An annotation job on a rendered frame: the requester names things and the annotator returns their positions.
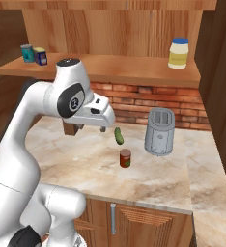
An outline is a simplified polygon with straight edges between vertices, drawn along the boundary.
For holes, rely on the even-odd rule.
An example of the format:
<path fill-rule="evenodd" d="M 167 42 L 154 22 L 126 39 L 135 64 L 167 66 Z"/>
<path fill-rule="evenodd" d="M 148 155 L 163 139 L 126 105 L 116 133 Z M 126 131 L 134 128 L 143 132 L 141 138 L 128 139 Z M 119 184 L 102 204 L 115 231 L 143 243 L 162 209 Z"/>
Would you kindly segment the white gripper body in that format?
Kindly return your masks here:
<path fill-rule="evenodd" d="M 115 122 L 115 114 L 110 105 L 100 110 L 90 105 L 80 106 L 77 110 L 70 110 L 68 106 L 62 108 L 62 119 L 67 124 L 85 124 L 109 127 Z"/>

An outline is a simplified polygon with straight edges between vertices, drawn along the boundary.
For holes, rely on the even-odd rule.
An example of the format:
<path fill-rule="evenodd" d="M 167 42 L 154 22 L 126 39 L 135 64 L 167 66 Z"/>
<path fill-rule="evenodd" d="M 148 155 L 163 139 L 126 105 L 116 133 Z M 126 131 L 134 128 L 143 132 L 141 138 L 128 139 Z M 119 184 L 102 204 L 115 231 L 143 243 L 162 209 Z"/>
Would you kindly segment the wooden base cabinet door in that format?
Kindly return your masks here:
<path fill-rule="evenodd" d="M 190 247 L 192 216 L 138 206 L 116 205 L 111 247 Z"/>
<path fill-rule="evenodd" d="M 88 247 L 109 247 L 105 201 L 88 199 L 85 211 L 74 220 L 74 225 Z"/>

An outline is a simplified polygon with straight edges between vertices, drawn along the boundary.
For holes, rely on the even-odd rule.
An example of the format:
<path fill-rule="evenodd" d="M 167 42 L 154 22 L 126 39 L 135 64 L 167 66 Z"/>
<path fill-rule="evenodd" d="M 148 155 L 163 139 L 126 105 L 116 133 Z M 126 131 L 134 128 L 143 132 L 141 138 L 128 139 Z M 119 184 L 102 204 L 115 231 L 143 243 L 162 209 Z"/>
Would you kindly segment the green pickle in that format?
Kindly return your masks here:
<path fill-rule="evenodd" d="M 122 135 L 121 129 L 119 127 L 116 127 L 114 130 L 115 134 L 115 140 L 119 145 L 122 145 L 124 143 L 124 137 Z"/>

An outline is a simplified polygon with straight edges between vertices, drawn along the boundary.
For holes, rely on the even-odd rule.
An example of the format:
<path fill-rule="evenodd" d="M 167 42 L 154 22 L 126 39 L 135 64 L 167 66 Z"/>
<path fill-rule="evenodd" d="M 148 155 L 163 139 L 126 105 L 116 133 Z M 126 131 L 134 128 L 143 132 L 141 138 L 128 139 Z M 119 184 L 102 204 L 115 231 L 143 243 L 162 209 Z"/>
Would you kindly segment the red food can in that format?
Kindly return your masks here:
<path fill-rule="evenodd" d="M 128 168 L 130 166 L 131 151 L 129 149 L 122 149 L 120 151 L 120 166 Z"/>

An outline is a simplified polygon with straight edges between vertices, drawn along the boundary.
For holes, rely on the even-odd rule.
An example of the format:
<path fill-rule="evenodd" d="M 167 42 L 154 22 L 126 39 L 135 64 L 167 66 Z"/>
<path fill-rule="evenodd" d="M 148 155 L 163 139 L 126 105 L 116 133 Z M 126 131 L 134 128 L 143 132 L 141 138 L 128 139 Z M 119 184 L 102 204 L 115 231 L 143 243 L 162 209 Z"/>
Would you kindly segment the grey toaster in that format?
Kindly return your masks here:
<path fill-rule="evenodd" d="M 169 155 L 173 150 L 175 114 L 168 108 L 153 108 L 148 116 L 145 150 L 155 156 Z"/>

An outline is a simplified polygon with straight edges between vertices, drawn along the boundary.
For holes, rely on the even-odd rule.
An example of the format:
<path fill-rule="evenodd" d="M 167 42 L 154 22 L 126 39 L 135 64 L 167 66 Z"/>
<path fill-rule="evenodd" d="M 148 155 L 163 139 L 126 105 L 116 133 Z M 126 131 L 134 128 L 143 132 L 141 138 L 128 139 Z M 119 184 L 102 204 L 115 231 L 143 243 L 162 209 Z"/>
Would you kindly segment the teal can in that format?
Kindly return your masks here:
<path fill-rule="evenodd" d="M 35 56 L 31 44 L 23 44 L 21 47 L 22 57 L 25 63 L 34 63 Z"/>

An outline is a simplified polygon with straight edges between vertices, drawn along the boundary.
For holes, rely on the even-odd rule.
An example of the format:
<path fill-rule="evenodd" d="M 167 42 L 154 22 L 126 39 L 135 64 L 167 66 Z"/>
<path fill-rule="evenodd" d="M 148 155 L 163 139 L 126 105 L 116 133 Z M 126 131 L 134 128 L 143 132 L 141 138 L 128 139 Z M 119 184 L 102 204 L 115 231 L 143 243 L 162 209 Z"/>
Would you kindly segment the mayonnaise jar with blue lid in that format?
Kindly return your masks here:
<path fill-rule="evenodd" d="M 171 69 L 184 69 L 188 55 L 188 39 L 174 38 L 169 50 L 168 67 Z"/>

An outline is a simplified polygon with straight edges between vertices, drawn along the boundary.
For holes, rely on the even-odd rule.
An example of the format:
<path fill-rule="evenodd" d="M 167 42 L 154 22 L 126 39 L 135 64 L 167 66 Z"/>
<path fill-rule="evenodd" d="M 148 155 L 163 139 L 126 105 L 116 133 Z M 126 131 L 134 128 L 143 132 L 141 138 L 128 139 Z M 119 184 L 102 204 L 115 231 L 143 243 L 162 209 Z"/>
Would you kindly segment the open wooden wall cabinet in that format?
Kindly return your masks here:
<path fill-rule="evenodd" d="M 196 88 L 194 62 L 204 11 L 217 0 L 0 0 L 0 10 L 20 10 L 29 43 L 47 52 L 40 67 L 15 59 L 2 75 L 52 79 L 63 58 L 80 58 L 98 82 Z M 184 69 L 168 67 L 174 38 L 188 39 Z"/>

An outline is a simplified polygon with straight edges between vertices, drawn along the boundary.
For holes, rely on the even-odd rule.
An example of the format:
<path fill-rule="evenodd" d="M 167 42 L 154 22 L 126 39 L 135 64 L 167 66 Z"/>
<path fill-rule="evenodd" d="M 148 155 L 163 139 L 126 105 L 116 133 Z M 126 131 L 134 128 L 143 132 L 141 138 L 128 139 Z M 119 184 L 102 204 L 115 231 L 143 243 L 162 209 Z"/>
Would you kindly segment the wooden wall cabinet door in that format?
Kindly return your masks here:
<path fill-rule="evenodd" d="M 226 174 L 226 0 L 204 11 L 195 52 L 199 92 Z"/>

